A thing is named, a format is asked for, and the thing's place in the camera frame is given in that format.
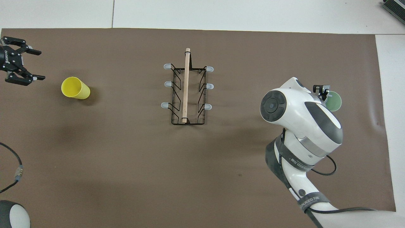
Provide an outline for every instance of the yellow cup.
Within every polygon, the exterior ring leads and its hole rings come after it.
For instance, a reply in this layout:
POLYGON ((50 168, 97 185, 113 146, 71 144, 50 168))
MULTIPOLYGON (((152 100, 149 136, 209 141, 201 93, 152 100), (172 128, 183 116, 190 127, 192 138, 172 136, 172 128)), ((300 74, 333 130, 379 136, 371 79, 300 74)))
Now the yellow cup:
POLYGON ((62 82, 62 93, 67 97, 86 99, 90 96, 90 88, 77 77, 68 77, 62 82))

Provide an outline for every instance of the circular button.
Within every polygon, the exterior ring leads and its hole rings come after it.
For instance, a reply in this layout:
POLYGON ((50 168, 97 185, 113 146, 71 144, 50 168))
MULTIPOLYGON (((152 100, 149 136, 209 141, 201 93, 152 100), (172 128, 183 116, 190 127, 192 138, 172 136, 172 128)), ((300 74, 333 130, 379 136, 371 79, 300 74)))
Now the circular button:
POLYGON ((277 100, 274 98, 270 98, 264 103, 264 108, 267 112, 273 113, 278 107, 277 100))
POLYGON ((305 190, 304 189, 298 190, 298 194, 300 194, 301 197, 304 197, 305 196, 305 190))

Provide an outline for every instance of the black cable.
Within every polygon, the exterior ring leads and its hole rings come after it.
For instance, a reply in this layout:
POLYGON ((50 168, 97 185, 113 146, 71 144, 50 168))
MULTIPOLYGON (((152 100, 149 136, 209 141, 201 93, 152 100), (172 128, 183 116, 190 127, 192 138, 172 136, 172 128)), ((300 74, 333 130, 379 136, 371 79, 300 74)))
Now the black cable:
POLYGON ((329 155, 327 155, 327 157, 333 162, 333 165, 335 166, 335 169, 332 172, 323 173, 323 172, 316 171, 315 169, 311 169, 311 170, 316 172, 317 174, 321 174, 321 175, 324 175, 324 176, 330 176, 330 175, 334 174, 336 172, 336 169, 337 169, 336 162, 329 155))
POLYGON ((14 183, 12 183, 11 185, 5 187, 4 189, 0 190, 0 193, 5 192, 7 189, 11 188, 12 186, 14 186, 15 184, 17 184, 18 181, 14 181, 14 183))
POLYGON ((0 142, 0 145, 4 146, 4 147, 7 148, 9 151, 11 151, 11 152, 15 155, 15 157, 18 159, 18 163, 19 163, 20 165, 23 164, 23 163, 21 162, 20 156, 18 156, 18 154, 17 154, 13 149, 11 149, 9 146, 7 146, 6 144, 4 144, 4 143, 2 143, 2 142, 0 142))
MULTIPOLYGON (((0 145, 4 146, 5 148, 7 148, 9 151, 11 151, 14 154, 14 156, 17 158, 18 163, 20 164, 20 166, 23 165, 23 163, 21 162, 20 156, 18 156, 18 154, 13 149, 11 149, 9 146, 7 146, 6 144, 4 144, 2 142, 0 142, 0 145)), ((5 187, 4 189, 0 190, 0 193, 5 192, 7 189, 11 188, 12 186, 14 186, 17 183, 18 183, 18 180, 15 180, 14 183, 12 183, 11 185, 9 185, 9 186, 5 187)))
POLYGON ((373 208, 368 208, 368 207, 351 207, 351 208, 345 208, 345 209, 339 209, 339 210, 333 210, 333 211, 318 211, 312 208, 307 208, 307 210, 311 212, 315 212, 318 214, 335 214, 335 213, 342 213, 342 212, 348 212, 348 211, 377 211, 376 209, 373 208))

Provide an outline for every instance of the wooden dowel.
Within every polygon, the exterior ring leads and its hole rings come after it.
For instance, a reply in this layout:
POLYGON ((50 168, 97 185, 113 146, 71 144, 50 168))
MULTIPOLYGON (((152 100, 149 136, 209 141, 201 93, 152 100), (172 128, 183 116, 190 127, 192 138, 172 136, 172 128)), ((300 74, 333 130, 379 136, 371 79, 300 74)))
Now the wooden dowel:
POLYGON ((185 49, 185 66, 184 66, 184 94, 183 94, 183 118, 187 118, 187 104, 188 104, 188 73, 190 71, 190 48, 185 49))

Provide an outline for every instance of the black strap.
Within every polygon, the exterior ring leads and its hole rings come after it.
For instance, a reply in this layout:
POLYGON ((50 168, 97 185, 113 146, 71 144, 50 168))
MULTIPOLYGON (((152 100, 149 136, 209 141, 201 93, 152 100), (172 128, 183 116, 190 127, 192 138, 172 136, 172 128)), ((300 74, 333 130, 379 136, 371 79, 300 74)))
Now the black strap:
POLYGON ((308 215, 308 217, 313 221, 313 223, 315 224, 316 228, 324 228, 320 222, 318 221, 318 219, 313 215, 313 213, 311 211, 307 211, 306 214, 308 215))
POLYGON ((274 173, 274 175, 276 175, 276 177, 278 177, 278 179, 281 180, 287 188, 291 188, 291 185, 288 182, 286 175, 284 174, 283 167, 279 163, 279 158, 276 157, 274 153, 275 141, 276 139, 274 139, 266 146, 266 164, 268 168, 274 173))
POLYGON ((298 200, 298 206, 305 212, 308 207, 321 202, 329 203, 330 201, 322 192, 311 192, 298 200))
POLYGON ((314 167, 297 158, 297 156, 295 156, 281 141, 281 136, 276 138, 276 146, 279 154, 281 154, 281 156, 296 169, 308 172, 314 167))

